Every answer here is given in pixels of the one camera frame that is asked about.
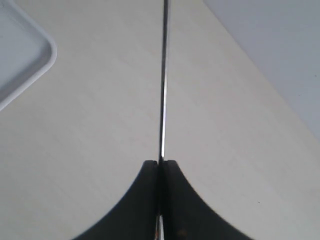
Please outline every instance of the white table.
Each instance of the white table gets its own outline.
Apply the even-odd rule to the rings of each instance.
[[[17,3],[58,57],[0,112],[1,239],[67,240],[157,158],[162,1]],[[319,143],[202,1],[171,24],[166,156],[251,237],[319,239]]]

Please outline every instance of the tray rim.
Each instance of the tray rim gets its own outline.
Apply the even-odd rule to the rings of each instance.
[[[35,28],[47,41],[51,48],[51,56],[48,61],[40,67],[31,77],[25,80],[15,90],[13,90],[8,96],[0,101],[0,111],[3,110],[9,103],[17,98],[24,90],[26,90],[31,84],[33,84],[38,78],[40,78],[45,72],[47,72],[55,63],[57,59],[57,45],[54,39],[38,24],[36,23],[22,8],[20,8],[13,0],[0,0],[3,8],[9,6],[13,8],[25,21],[27,21],[33,28]]]

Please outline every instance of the wood grain surface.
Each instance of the wood grain surface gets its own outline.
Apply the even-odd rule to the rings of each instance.
[[[158,155],[161,0],[17,0],[54,66],[0,112],[0,239],[68,240]],[[166,158],[259,240],[320,235],[320,145],[199,0],[173,0]]]

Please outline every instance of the table surface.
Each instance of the table surface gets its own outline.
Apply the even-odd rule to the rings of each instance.
[[[158,155],[162,1],[17,0],[54,66],[0,112],[0,233],[71,239]],[[166,158],[260,240],[320,235],[320,145],[202,1],[172,1]]]

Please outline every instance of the white tray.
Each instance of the white tray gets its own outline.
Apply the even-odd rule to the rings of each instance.
[[[0,0],[0,111],[55,62],[53,39],[11,0]]]

